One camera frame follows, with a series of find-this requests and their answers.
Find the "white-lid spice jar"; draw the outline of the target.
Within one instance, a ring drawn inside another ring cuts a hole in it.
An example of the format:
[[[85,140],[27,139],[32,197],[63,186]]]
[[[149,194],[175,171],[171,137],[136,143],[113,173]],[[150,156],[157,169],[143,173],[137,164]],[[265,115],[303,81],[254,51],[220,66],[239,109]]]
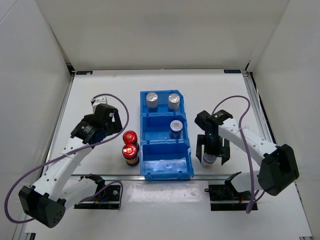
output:
[[[183,130],[183,123],[179,120],[173,120],[170,123],[169,136],[171,139],[179,139]]]
[[[204,153],[202,155],[202,160],[200,164],[203,168],[210,168],[211,165],[216,162],[216,160],[217,157],[215,155]]]

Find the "silver-lid salt shaker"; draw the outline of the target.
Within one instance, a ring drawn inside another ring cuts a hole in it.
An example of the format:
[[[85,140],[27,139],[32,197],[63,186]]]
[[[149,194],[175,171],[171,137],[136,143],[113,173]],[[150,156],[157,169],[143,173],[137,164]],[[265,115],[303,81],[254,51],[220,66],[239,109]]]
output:
[[[149,92],[146,95],[146,105],[149,112],[156,112],[158,109],[158,95],[155,92]]]
[[[180,107],[180,95],[177,93],[172,93],[168,96],[168,111],[178,112]]]

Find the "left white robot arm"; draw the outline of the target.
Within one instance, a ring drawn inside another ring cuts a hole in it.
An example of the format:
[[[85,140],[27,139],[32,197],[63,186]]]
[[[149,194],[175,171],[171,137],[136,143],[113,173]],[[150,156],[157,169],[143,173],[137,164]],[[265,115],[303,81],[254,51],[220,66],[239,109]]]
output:
[[[76,184],[66,183],[81,161],[107,136],[123,129],[117,108],[98,104],[92,114],[86,115],[70,134],[58,161],[32,186],[24,186],[18,196],[23,211],[47,226],[55,227],[66,210],[83,200],[100,200],[107,188],[105,180],[95,174],[81,176]]]

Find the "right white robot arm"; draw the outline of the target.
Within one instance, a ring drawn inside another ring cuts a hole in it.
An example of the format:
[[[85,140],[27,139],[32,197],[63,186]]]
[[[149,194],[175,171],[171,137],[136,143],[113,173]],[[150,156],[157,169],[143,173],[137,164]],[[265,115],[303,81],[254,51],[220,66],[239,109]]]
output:
[[[253,173],[236,172],[224,182],[224,193],[230,200],[238,199],[252,188],[277,196],[299,176],[292,147],[269,142],[248,129],[241,129],[236,119],[220,110],[209,114],[203,110],[194,122],[204,131],[197,136],[196,157],[205,166],[220,158],[224,164],[230,159],[230,143],[250,154],[259,166]]]

